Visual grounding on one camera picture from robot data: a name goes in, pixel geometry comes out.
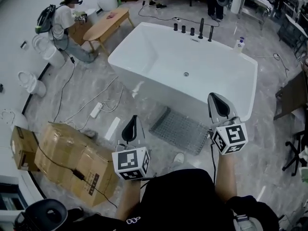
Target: gray tile floor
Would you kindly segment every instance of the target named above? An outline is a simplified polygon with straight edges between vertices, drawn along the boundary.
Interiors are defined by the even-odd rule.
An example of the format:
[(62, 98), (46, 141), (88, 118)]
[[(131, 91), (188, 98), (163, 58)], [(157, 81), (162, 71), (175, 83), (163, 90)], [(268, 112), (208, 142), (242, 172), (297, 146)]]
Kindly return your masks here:
[[(172, 17), (182, 17), (188, 20), (199, 22), (202, 17), (205, 22), (216, 25), (207, 15), (207, 7), (203, 3), (194, 2), (189, 7), (187, 0), (164, 0), (168, 5), (166, 9), (157, 11), (153, 7), (146, 6), (141, 11), (142, 15), (151, 15), (163, 19)], [(156, 23), (166, 26), (173, 26), (174, 21), (161, 21), (151, 17), (141, 17), (138, 11), (142, 7), (142, 0), (132, 3), (124, 3), (123, 7), (129, 7), (131, 19), (135, 25), (142, 21)], [(199, 28), (198, 24), (189, 21), (182, 23), (187, 28)], [(244, 16), (241, 19), (230, 13), (226, 13), (220, 27), (215, 28), (213, 40), (233, 47), (236, 40), (245, 37), (245, 48), (243, 53), (249, 56), (272, 56), (278, 53), (282, 56), (284, 64), (290, 69), (294, 69), (296, 61), (293, 50), (282, 41), (279, 42), (277, 31), (279, 26), (268, 20), (263, 30), (260, 30), (258, 22), (252, 18)], [(114, 50), (117, 45), (131, 32), (132, 28), (126, 21), (106, 42), (109, 51)], [(205, 26), (204, 36), (209, 34), (210, 27)], [(301, 183), (299, 174), (291, 177), (291, 170), (282, 172), (281, 168), (289, 157), (289, 149), (284, 143), (291, 138), (294, 132), (294, 117), (288, 115), (275, 122), (273, 116), (276, 109), (275, 93), (285, 80), (284, 67), (280, 61), (273, 58), (256, 58), (258, 61), (257, 89), (253, 112), (251, 118), (246, 122), (249, 144), (246, 148), (236, 154), (236, 177), (238, 193), (240, 196), (253, 195), (258, 197), (262, 188), (265, 187), (261, 201), (267, 203), (276, 214), (291, 215), (292, 211), (300, 206), (308, 198), (308, 186)], [(49, 68), (43, 78), (47, 86), (47, 94), (44, 98), (34, 96), (26, 111), (26, 117), (30, 128), (40, 132), (48, 121), (53, 121), (59, 101), (61, 88), (69, 78), (73, 66), (67, 61), (61, 69)], [(107, 57), (100, 50), (100, 56), (91, 64), (77, 63), (72, 80), (64, 89), (62, 108), (57, 121), (63, 121), (104, 89), (116, 75), (107, 62)], [(95, 101), (86, 106), (78, 115), (74, 117), (77, 126), (84, 125), (89, 113), (93, 110), (98, 101), (108, 99), (118, 99), (122, 89), (122, 83), (115, 80), (110, 88), (100, 95)], [(180, 150), (154, 137), (148, 132), (151, 124), (163, 109), (163, 105), (155, 102), (146, 96), (132, 96), (132, 92), (124, 87), (118, 108), (112, 113), (100, 112), (96, 119), (90, 119), (86, 128), (98, 132), (97, 143), (113, 147), (112, 142), (103, 138), (115, 117), (121, 119), (131, 118), (136, 114), (143, 122), (146, 142), (152, 150), (152, 161), (150, 174), (161, 174), (164, 168), (168, 167), (173, 157)], [(218, 152), (215, 152), (216, 163)], [(186, 161), (195, 167), (203, 168), (213, 175), (213, 164), (209, 141), (198, 156), (187, 154)], [(83, 203), (75, 198), (71, 193), (55, 184), (49, 182), (40, 173), (36, 174), (38, 183), (48, 197), (62, 201), (68, 208), (72, 208)], [(119, 203), (122, 191), (121, 183), (116, 189), (112, 201)], [(93, 208), (91, 211), (101, 212), (103, 215), (112, 217), (115, 210), (109, 203), (103, 203)]]

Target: white freestanding bathtub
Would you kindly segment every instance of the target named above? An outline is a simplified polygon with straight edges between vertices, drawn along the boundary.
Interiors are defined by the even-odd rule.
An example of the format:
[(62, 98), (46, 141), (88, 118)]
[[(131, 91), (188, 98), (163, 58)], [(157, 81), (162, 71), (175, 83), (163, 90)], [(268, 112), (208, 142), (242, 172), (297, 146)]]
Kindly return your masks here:
[(242, 121), (254, 104), (257, 62), (207, 38), (168, 26), (140, 23), (108, 58), (124, 85), (210, 125), (210, 92), (233, 102)]

